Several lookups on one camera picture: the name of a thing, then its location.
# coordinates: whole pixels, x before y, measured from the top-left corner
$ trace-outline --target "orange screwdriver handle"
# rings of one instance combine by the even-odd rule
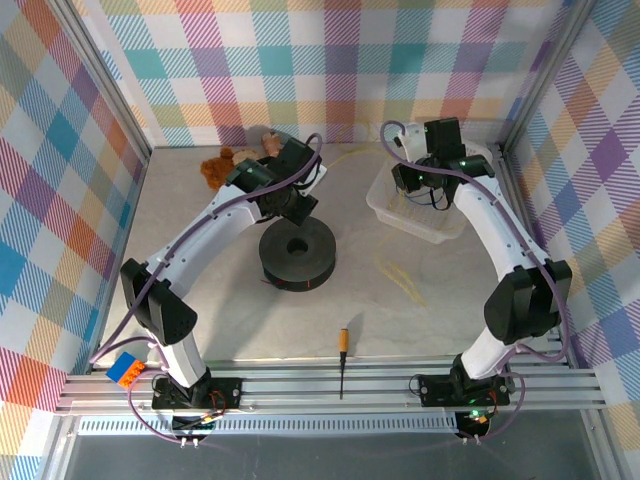
[[[340,353],[347,353],[349,350],[349,330],[340,330]]]

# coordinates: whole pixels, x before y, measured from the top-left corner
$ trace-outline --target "plaid fabric backdrop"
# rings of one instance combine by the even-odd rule
[[[142,163],[45,0],[0,2],[0,478],[86,363]]]
[[[572,343],[640,478],[640,6],[600,0],[518,145],[538,238],[573,270]]]
[[[508,130],[570,0],[75,0],[151,143],[365,141],[383,120]]]

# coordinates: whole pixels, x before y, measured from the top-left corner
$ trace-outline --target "gray floor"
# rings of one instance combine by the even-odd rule
[[[523,412],[481,446],[450,434],[333,439],[225,436],[181,450],[150,436],[78,437],[66,478],[216,480],[591,480],[579,412]]]
[[[199,165],[216,152],[154,152],[125,258],[146,259],[211,201]],[[324,163],[342,153],[337,145],[325,146]],[[288,293],[260,281],[264,225],[247,229],[204,271],[186,301],[199,315],[194,336],[205,360],[335,356],[346,325],[350,353],[359,356],[455,354],[470,345],[484,327],[482,308],[497,284],[491,260],[468,225],[459,238],[435,245],[378,221],[365,197],[383,161],[382,155],[346,158],[313,192],[319,200],[313,215],[329,225],[338,244],[336,269],[322,287]],[[426,307],[389,280],[376,258],[406,271]],[[118,285],[107,335],[124,313]],[[123,338],[139,332],[131,322]],[[146,355],[143,345],[129,350]]]

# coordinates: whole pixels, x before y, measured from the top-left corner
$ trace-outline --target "white plastic basket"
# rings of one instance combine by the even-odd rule
[[[493,162],[488,148],[464,139],[463,142],[467,147],[467,155],[484,155],[490,164]],[[429,205],[418,205],[402,193],[398,193],[391,174],[394,165],[393,160],[385,162],[367,193],[367,205],[376,211],[378,220],[431,243],[441,243],[458,237],[467,224],[467,219],[460,210],[455,205],[451,205],[448,210],[436,210]],[[428,189],[414,192],[411,196],[425,192],[428,192]],[[435,192],[434,195],[438,200],[441,192]],[[426,195],[415,201],[429,203],[431,199]],[[438,203],[441,208],[445,205],[445,199]]]

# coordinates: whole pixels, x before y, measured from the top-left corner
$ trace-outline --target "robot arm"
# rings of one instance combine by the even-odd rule
[[[402,164],[393,168],[396,185],[407,193],[423,187],[442,188],[447,197],[446,208],[453,204],[467,217],[491,257],[499,284],[484,307],[487,326],[456,360],[452,373],[457,369],[457,378],[468,385],[494,377],[515,353],[518,343],[544,335],[559,323],[552,292],[530,255],[545,266],[565,299],[571,270],[566,262],[552,262],[529,236],[505,202],[487,160],[481,155],[466,156],[457,119],[428,122],[424,126],[409,125],[394,141],[404,147],[411,163],[440,171],[455,170],[473,177],[493,193],[494,202],[501,203],[527,242],[528,250],[524,251],[494,203],[475,185],[454,176],[424,173]]]
[[[260,162],[245,160],[227,178],[213,201],[168,245],[139,264],[129,259],[121,269],[125,298],[131,306],[142,286],[160,264],[164,268],[155,279],[145,300],[136,311],[138,322],[156,339],[168,366],[168,374],[184,391],[192,405],[211,391],[210,374],[192,334],[197,314],[182,299],[211,261],[247,227],[261,220],[283,216],[300,225],[311,213],[317,200],[309,195],[326,173],[317,157],[308,175],[293,185],[265,195],[240,200],[291,177],[310,161],[313,150],[291,139],[275,159]],[[217,215],[220,205],[236,203]],[[194,226],[202,224],[187,236],[166,259],[167,252]]]

